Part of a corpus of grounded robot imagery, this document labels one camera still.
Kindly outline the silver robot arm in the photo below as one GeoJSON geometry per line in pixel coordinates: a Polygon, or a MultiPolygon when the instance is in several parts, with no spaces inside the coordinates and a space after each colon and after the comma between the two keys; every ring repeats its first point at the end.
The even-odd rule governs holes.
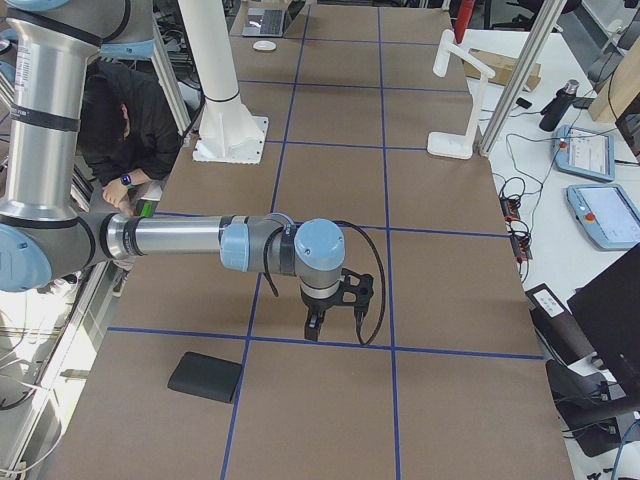
{"type": "Polygon", "coordinates": [[[86,69],[103,46],[154,51],[149,1],[12,1],[18,35],[8,175],[1,200],[1,287],[22,292],[97,263],[148,254],[216,253],[232,270],[296,276],[305,337],[347,288],[344,237],[325,219],[79,213],[70,203],[86,69]]]}

